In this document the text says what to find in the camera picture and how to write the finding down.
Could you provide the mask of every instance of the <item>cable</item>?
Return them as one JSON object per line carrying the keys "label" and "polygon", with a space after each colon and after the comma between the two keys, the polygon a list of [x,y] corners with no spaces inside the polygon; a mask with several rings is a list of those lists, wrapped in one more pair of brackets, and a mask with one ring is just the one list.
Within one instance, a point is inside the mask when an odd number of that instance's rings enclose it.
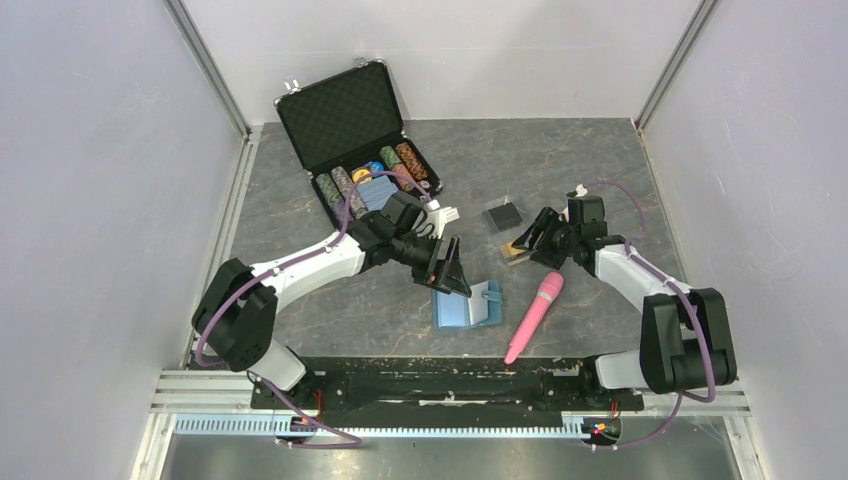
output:
{"label": "cable", "polygon": [[[320,248],[317,248],[317,249],[315,249],[311,252],[304,253],[303,255],[301,255],[299,257],[295,257],[295,258],[292,258],[292,259],[287,260],[285,262],[282,262],[282,263],[278,264],[277,266],[275,266],[273,268],[269,268],[268,270],[260,273],[259,275],[254,276],[252,279],[248,280],[244,285],[242,285],[238,290],[233,292],[233,294],[230,295],[230,297],[227,298],[227,300],[225,300],[224,303],[222,303],[220,307],[218,307],[218,310],[216,310],[215,313],[212,315],[212,318],[209,319],[209,322],[206,324],[206,328],[203,329],[203,333],[200,334],[200,339],[197,341],[197,347],[194,351],[194,360],[197,362],[198,365],[203,366],[203,367],[208,367],[208,366],[212,366],[212,365],[218,365],[218,364],[221,364],[221,363],[224,362],[224,360],[220,357],[207,357],[207,356],[203,355],[203,349],[206,347],[206,343],[209,341],[209,335],[212,333],[212,330],[215,328],[215,325],[217,325],[218,321],[221,320],[221,317],[224,316],[224,312],[226,312],[227,309],[229,309],[234,303],[236,303],[242,295],[244,295],[248,290],[253,288],[259,282],[265,280],[266,278],[271,277],[273,275],[276,275],[279,272],[285,270],[286,268],[291,267],[292,265],[303,262],[303,261],[308,260],[310,258],[317,257],[318,255],[325,253],[328,248],[333,248],[336,245],[338,245],[339,242],[342,241],[345,234],[347,233],[347,228],[348,228],[348,225],[350,223],[350,199],[352,197],[353,192],[356,191],[356,186],[359,185],[360,183],[362,183],[363,181],[365,181],[368,178],[378,177],[380,175],[388,175],[390,177],[396,177],[396,178],[404,179],[407,182],[409,182],[413,187],[418,189],[418,191],[421,192],[421,194],[424,196],[424,198],[427,199],[428,202],[433,200],[433,198],[430,196],[430,194],[427,193],[427,190],[425,190],[415,180],[413,180],[412,178],[410,178],[406,175],[403,175],[403,174],[395,173],[395,172],[392,172],[392,171],[377,171],[377,172],[371,172],[367,175],[363,175],[363,176],[359,177],[355,182],[353,182],[354,188],[351,188],[348,191],[348,194],[345,195],[345,205],[344,205],[344,212],[345,213],[344,213],[344,218],[342,219],[342,227],[341,227],[341,229],[339,229],[339,234],[336,235],[336,237],[333,238],[330,241],[330,243],[328,243],[326,246],[322,246]],[[303,413],[303,411],[301,411],[299,408],[297,408],[297,406],[294,405],[294,403],[279,388],[277,388],[277,386],[274,385],[271,381],[269,381],[267,379],[263,379],[263,382],[265,382],[265,384],[268,386],[268,388],[270,388],[271,391],[274,392],[274,394],[277,396],[277,398],[280,399],[280,401],[282,401],[287,407],[289,407],[295,413],[297,413],[298,415],[303,417],[308,423],[312,424],[315,427],[323,428],[324,430],[331,432],[331,433],[334,433],[336,435],[339,435],[343,438],[347,438],[348,440],[351,440],[353,442],[353,443],[317,444],[317,445],[312,445],[312,444],[295,445],[295,444],[292,444],[291,445],[292,447],[294,447],[294,448],[312,448],[312,449],[331,449],[331,448],[355,448],[355,447],[362,445],[362,439],[360,439],[359,437],[344,433],[344,432],[337,430],[333,427],[327,426],[327,425],[319,422],[318,420],[315,420],[314,418],[306,415],[305,413]]]}
{"label": "cable", "polygon": [[695,312],[695,307],[692,305],[692,302],[689,301],[689,297],[683,293],[683,289],[681,289],[677,283],[672,282],[671,278],[667,275],[659,271],[658,269],[651,266],[650,263],[643,260],[641,257],[633,255],[630,240],[625,240],[624,242],[624,253],[627,254],[627,258],[633,260],[636,264],[642,267],[646,272],[650,273],[658,280],[663,282],[665,285],[668,285],[677,298],[683,303],[683,308],[686,310],[686,314],[689,316],[689,321],[692,323],[692,328],[695,330],[695,338],[698,340],[698,348],[701,350],[701,361],[704,362],[704,375],[707,377],[707,396],[702,397],[700,395],[695,395],[690,392],[680,392],[681,395],[691,398],[692,400],[697,400],[703,403],[710,403],[715,400],[716,396],[716,388],[715,388],[715,373],[713,372],[713,364],[710,359],[709,349],[707,347],[707,338],[704,335],[704,329],[701,327],[701,322],[698,321],[698,314]]}
{"label": "cable", "polygon": [[[630,198],[630,201],[633,202],[633,205],[636,207],[636,211],[639,212],[639,221],[642,224],[642,236],[647,234],[648,231],[648,222],[645,219],[645,214],[642,212],[642,206],[639,204],[639,199],[636,198],[636,195],[633,194],[627,187],[621,185],[616,182],[612,182],[609,180],[597,180],[592,183],[584,184],[584,187],[591,187],[595,185],[611,185],[613,187],[617,187],[619,190],[624,192]],[[624,253],[627,255],[629,260],[632,260],[634,263],[642,267],[643,270],[653,275],[657,280],[663,282],[664,285],[668,285],[677,298],[680,299],[680,302],[683,304],[684,310],[686,310],[686,314],[689,316],[689,321],[692,323],[692,328],[695,330],[695,337],[698,340],[698,347],[701,350],[701,361],[704,362],[704,373],[707,379],[707,396],[702,397],[700,395],[695,395],[689,392],[681,392],[687,398],[691,398],[692,400],[697,400],[703,403],[710,403],[715,400],[716,396],[716,386],[715,386],[715,374],[713,372],[712,360],[710,359],[709,350],[707,347],[707,339],[704,335],[704,329],[701,327],[701,323],[698,322],[698,315],[695,312],[695,307],[692,305],[692,302],[689,301],[689,297],[683,293],[683,290],[677,285],[677,283],[672,282],[671,278],[655,268],[653,265],[645,261],[639,256],[633,254],[632,244],[630,239],[625,240],[624,242]]]}
{"label": "cable", "polygon": [[[639,221],[642,224],[642,236],[647,234],[648,230],[648,222],[645,218],[644,212],[642,212],[642,206],[639,204],[639,199],[636,198],[636,195],[633,194],[627,187],[621,185],[617,182],[612,182],[608,180],[598,180],[593,183],[584,184],[584,187],[590,187],[595,185],[611,185],[613,187],[617,187],[619,190],[624,192],[630,198],[630,201],[633,202],[633,205],[636,207],[636,211],[639,212]],[[619,445],[613,446],[598,446],[593,445],[592,451],[602,450],[602,451],[614,451],[620,448],[627,447],[636,447],[642,445],[650,440],[653,440],[656,437],[664,434],[668,427],[671,425],[671,422],[677,417],[677,413],[680,411],[680,405],[683,403],[683,397],[691,398],[692,400],[697,400],[699,402],[710,403],[715,400],[716,397],[716,385],[715,385],[715,374],[713,372],[712,361],[710,360],[710,354],[707,347],[707,339],[704,335],[704,330],[701,328],[700,322],[698,322],[698,316],[695,312],[695,307],[692,305],[692,302],[689,301],[689,298],[686,294],[683,293],[683,290],[677,285],[677,283],[671,281],[672,279],[665,275],[663,272],[653,267],[646,260],[643,260],[641,257],[635,255],[632,251],[632,246],[630,240],[625,240],[624,242],[624,252],[627,255],[629,260],[632,260],[634,263],[639,265],[646,272],[653,275],[655,278],[663,282],[664,285],[668,285],[675,295],[680,299],[681,303],[683,303],[683,308],[686,310],[686,314],[689,316],[689,321],[692,323],[692,327],[695,330],[695,336],[698,340],[698,348],[701,351],[701,361],[704,362],[704,373],[706,375],[707,380],[707,396],[702,397],[700,395],[695,395],[690,392],[678,392],[677,394],[677,402],[674,405],[674,408],[671,410],[671,414],[666,418],[665,422],[660,426],[660,428],[656,429],[651,434],[642,437],[637,440],[631,440],[629,442],[624,442]]]}
{"label": "cable", "polygon": [[289,447],[291,448],[300,448],[304,450],[333,450],[337,448],[358,448],[362,446],[362,439],[357,437],[356,435],[351,435],[349,433],[345,433],[337,428],[333,428],[325,423],[322,423],[309,415],[303,413],[303,410],[297,408],[297,405],[291,401],[291,399],[283,393],[276,385],[270,382],[267,379],[262,379],[262,382],[265,383],[268,388],[274,392],[274,395],[283,402],[286,407],[288,407],[291,411],[298,414],[301,418],[307,421],[307,423],[311,424],[313,427],[320,428],[326,430],[330,433],[338,435],[342,438],[346,438],[350,440],[349,443],[289,443]]}
{"label": "cable", "polygon": [[[427,193],[427,190],[425,190],[421,185],[415,182],[415,180],[412,180],[406,175],[402,175],[400,173],[395,173],[392,171],[378,171],[363,175],[359,177],[355,182],[353,182],[353,186],[356,187],[367,178],[378,177],[380,175],[403,178],[404,180],[409,181],[415,188],[417,188],[421,192],[421,194],[424,195],[424,198],[426,198],[428,202],[432,201],[433,199],[430,194]],[[209,341],[209,334],[215,328],[215,325],[218,324],[218,321],[221,320],[221,317],[224,316],[224,312],[226,312],[227,309],[229,309],[234,303],[236,303],[238,299],[245,294],[245,292],[253,288],[254,285],[261,282],[262,280],[265,280],[266,278],[275,275],[275,271],[279,273],[280,271],[285,270],[286,268],[289,268],[292,265],[296,265],[304,260],[309,260],[310,258],[321,255],[322,253],[326,252],[328,248],[333,248],[338,245],[339,242],[342,241],[345,234],[347,233],[348,224],[350,223],[350,198],[352,196],[352,192],[355,191],[355,188],[351,188],[348,191],[348,194],[345,195],[345,214],[344,219],[342,220],[342,228],[339,229],[339,234],[336,235],[336,237],[332,239],[330,243],[326,245],[326,247],[319,247],[311,252],[306,252],[299,257],[286,260],[285,262],[280,263],[274,268],[269,268],[268,270],[248,280],[244,285],[242,285],[238,290],[236,290],[232,295],[230,295],[230,297],[226,301],[224,301],[224,303],[222,303],[220,307],[218,307],[218,310],[216,310],[215,313],[212,315],[212,318],[209,319],[209,323],[206,324],[206,328],[203,329],[203,333],[201,333],[200,339],[197,341],[197,348],[194,351],[194,360],[197,362],[198,365],[202,367],[211,367],[213,365],[223,363],[223,360],[220,358],[207,357],[203,355],[203,349],[206,347],[206,343]]]}

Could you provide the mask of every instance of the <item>gray table surface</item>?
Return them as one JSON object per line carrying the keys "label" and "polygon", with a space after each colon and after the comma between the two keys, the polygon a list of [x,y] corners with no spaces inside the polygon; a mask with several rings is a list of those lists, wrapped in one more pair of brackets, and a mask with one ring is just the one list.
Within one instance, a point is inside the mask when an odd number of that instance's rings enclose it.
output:
{"label": "gray table surface", "polygon": [[[481,216],[483,205],[515,198],[532,218],[544,206],[561,209],[566,193],[598,178],[629,187],[642,203],[648,237],[635,242],[647,259],[679,276],[677,257],[653,178],[627,119],[421,120],[407,135],[445,183],[438,200],[460,219],[446,234],[462,238],[469,283],[498,279],[504,290],[501,325],[435,331],[430,289],[414,285],[408,267],[390,263],[318,289],[277,316],[274,337],[304,356],[500,356],[547,269],[508,266]],[[610,233],[639,234],[639,216],[612,187],[604,198]],[[283,257],[333,231],[281,124],[265,125],[232,255],[245,263]],[[525,355],[577,357],[638,347],[640,315],[614,289],[569,260],[566,286]]]}

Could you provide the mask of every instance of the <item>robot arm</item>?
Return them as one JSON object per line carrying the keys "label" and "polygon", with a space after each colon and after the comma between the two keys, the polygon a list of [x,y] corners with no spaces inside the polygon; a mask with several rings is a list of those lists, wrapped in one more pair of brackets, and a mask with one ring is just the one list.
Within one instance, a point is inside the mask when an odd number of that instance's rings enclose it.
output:
{"label": "robot arm", "polygon": [[[447,293],[471,295],[459,263],[459,237],[450,239],[444,258],[440,257],[445,224],[457,218],[455,208],[441,208],[436,201],[423,205],[411,195],[398,192],[381,211],[369,212],[354,221],[333,247],[329,245],[337,239],[338,232],[316,245],[270,262],[246,266],[236,258],[228,260],[219,267],[203,295],[192,325],[197,332],[204,331],[213,314],[233,292],[264,272],[272,271],[224,312],[210,332],[209,346],[230,370],[250,369],[288,391],[307,369],[294,352],[274,341],[272,334],[277,313],[301,296],[389,260],[410,266],[415,283]],[[279,268],[316,251],[320,253]]]}
{"label": "robot arm", "polygon": [[[600,197],[571,197],[562,214],[545,207],[512,246],[525,250],[531,260],[557,270],[571,257],[590,275],[618,290],[642,314],[638,350],[594,359],[593,373],[601,387],[650,388],[656,393],[669,393],[706,386],[697,340],[684,339],[681,331],[684,326],[692,330],[693,325],[680,298],[669,287],[670,282],[695,307],[716,385],[727,385],[736,379],[724,298],[714,289],[694,289],[663,274],[634,248],[625,246],[623,237],[610,236]],[[659,275],[650,273],[649,268]]]}

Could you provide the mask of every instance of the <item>poker chip case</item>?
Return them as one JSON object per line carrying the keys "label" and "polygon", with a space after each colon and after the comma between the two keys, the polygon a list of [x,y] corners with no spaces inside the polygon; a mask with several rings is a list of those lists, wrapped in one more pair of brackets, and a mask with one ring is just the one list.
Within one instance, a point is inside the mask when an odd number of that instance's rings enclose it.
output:
{"label": "poker chip case", "polygon": [[[312,188],[336,228],[340,227],[339,220],[316,178],[338,166],[350,175],[368,162],[382,162],[380,149],[385,146],[409,144],[427,171],[427,192],[435,196],[442,190],[436,172],[405,135],[391,76],[382,60],[294,88],[274,104],[301,165],[309,172]],[[394,177],[389,178],[400,185]],[[410,193],[420,195],[417,191]]]}

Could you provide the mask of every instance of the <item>metal frame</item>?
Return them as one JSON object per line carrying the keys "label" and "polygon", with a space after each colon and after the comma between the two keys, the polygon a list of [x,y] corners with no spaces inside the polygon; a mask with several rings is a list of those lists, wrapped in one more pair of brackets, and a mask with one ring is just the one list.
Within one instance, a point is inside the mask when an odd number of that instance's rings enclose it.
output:
{"label": "metal frame", "polygon": [[[189,49],[209,80],[210,85],[218,95],[234,128],[244,138],[244,145],[234,170],[233,181],[227,195],[225,208],[221,213],[221,228],[212,248],[209,269],[202,285],[202,288],[205,288],[218,266],[229,256],[247,190],[247,184],[253,168],[256,149],[261,136],[261,126],[251,128],[245,121],[183,1],[163,1],[185,38]],[[656,112],[658,105],[667,93],[669,86],[674,81],[698,35],[701,33],[717,4],[718,0],[702,0],[698,5],[639,116],[634,120],[634,126],[640,136]],[[202,290],[198,292],[197,298],[199,298],[201,293]],[[193,351],[195,341],[196,335],[191,332],[191,335],[186,341],[186,355],[181,368],[185,368],[189,355]],[[284,419],[291,418],[292,412],[288,410],[251,410],[250,398],[252,388],[253,385],[243,374],[228,371],[163,371],[153,398],[131,478],[156,480],[161,477],[175,429],[178,425],[181,426],[181,429],[184,428],[186,419],[226,418],[222,417],[222,415],[230,416],[229,418],[251,419],[252,421],[267,419],[269,415],[272,419],[282,419],[283,421]],[[670,395],[645,394],[645,410],[641,412],[622,412],[622,416],[662,417],[670,413],[675,400]],[[306,411],[306,413],[315,414],[316,412]],[[603,417],[608,415],[608,412],[575,411],[562,412],[562,415],[564,425],[567,425],[569,421],[574,421],[578,418]],[[728,387],[719,387],[719,395],[716,401],[711,404],[702,404],[685,399],[679,415],[683,417],[708,416],[724,418],[728,435],[731,439],[730,443],[733,454],[743,480],[768,478],[768,474],[761,461],[762,457],[758,448],[756,432],[751,423],[751,411],[747,398],[738,383]],[[270,425],[279,425],[279,422],[271,422]],[[246,428],[241,433],[255,435],[257,432],[254,430]],[[367,436],[402,436],[406,434],[414,434],[416,436],[422,434],[428,436],[451,436],[456,433],[437,430],[426,429],[426,431],[416,430],[414,432],[369,431],[366,433],[368,434]],[[494,437],[504,436],[505,432],[499,430],[492,429],[490,432],[472,432],[472,434]],[[518,436],[546,435],[550,433],[524,431],[518,432]]]}
{"label": "metal frame", "polygon": [[677,46],[674,47],[674,51],[671,53],[671,57],[668,59],[665,68],[663,68],[660,78],[657,80],[656,85],[654,85],[653,90],[651,90],[650,95],[648,95],[648,99],[642,107],[642,110],[639,112],[639,116],[636,117],[636,120],[633,122],[636,127],[636,131],[639,132],[640,136],[642,131],[651,121],[654,113],[656,113],[660,102],[668,92],[668,88],[677,77],[680,67],[683,66],[683,63],[686,61],[686,57],[689,56],[692,46],[701,34],[704,25],[706,25],[707,21],[712,16],[718,2],[719,0],[701,0],[701,3],[698,4],[698,8],[695,9],[695,13],[689,20],[689,25],[686,26],[686,29],[683,31],[683,36],[680,37],[680,40],[677,42]]}
{"label": "metal frame", "polygon": [[[252,410],[250,399],[253,384],[242,373],[229,371],[170,370],[163,371],[148,416],[139,453],[131,478],[138,480],[156,480],[160,478],[165,465],[171,438],[175,428],[190,421],[220,421],[218,426],[204,426],[209,431],[228,435],[257,435],[262,432],[256,424],[266,422],[272,435],[276,428],[286,428],[293,412],[289,410]],[[661,418],[668,415],[676,401],[672,395],[644,394],[645,410],[640,412],[622,412],[624,417]],[[317,412],[306,411],[314,415]],[[457,435],[476,438],[575,438],[569,425],[584,417],[605,417],[607,411],[562,412],[564,430],[533,429],[487,429],[485,431],[456,432],[450,429],[368,429],[353,433],[367,437],[441,437],[453,438]],[[724,418],[730,437],[730,446],[743,480],[764,480],[769,478],[761,462],[754,426],[751,423],[751,410],[748,400],[739,385],[735,383],[718,387],[716,401],[703,404],[684,399],[678,414],[681,417],[719,417]],[[222,419],[250,425],[234,430],[232,423]]]}
{"label": "metal frame", "polygon": [[[256,159],[256,150],[259,147],[259,140],[262,138],[262,126],[253,127],[250,135],[242,144],[241,152],[239,153],[238,162],[233,170],[233,180],[227,190],[227,201],[224,208],[221,209],[219,218],[218,236],[215,238],[215,243],[209,254],[206,275],[203,283],[199,285],[197,292],[194,295],[193,304],[196,306],[200,301],[200,297],[215,276],[218,267],[227,260],[230,256],[230,250],[233,246],[233,239],[236,235],[236,227],[238,219],[241,215],[241,207],[244,204],[244,196],[247,194],[247,185],[250,182],[250,173],[253,171],[253,162]],[[194,351],[198,335],[194,329],[188,329],[188,336],[184,342],[185,352],[183,353],[180,368],[186,368],[188,365],[189,356]]]}
{"label": "metal frame", "polygon": [[189,15],[185,4],[182,0],[163,0],[163,3],[174,19],[174,23],[177,24],[177,28],[182,33],[186,45],[188,45],[189,50],[191,50],[192,55],[197,60],[198,66],[203,71],[206,79],[209,80],[209,85],[221,101],[221,105],[227,112],[227,117],[232,122],[233,128],[246,140],[248,135],[250,135],[251,127],[238,108],[232,92],[227,87],[227,83],[218,70],[218,66],[215,65],[215,60],[212,59],[212,54],[209,53],[209,49],[203,42],[203,38],[200,36],[200,32],[191,19],[191,15]]}

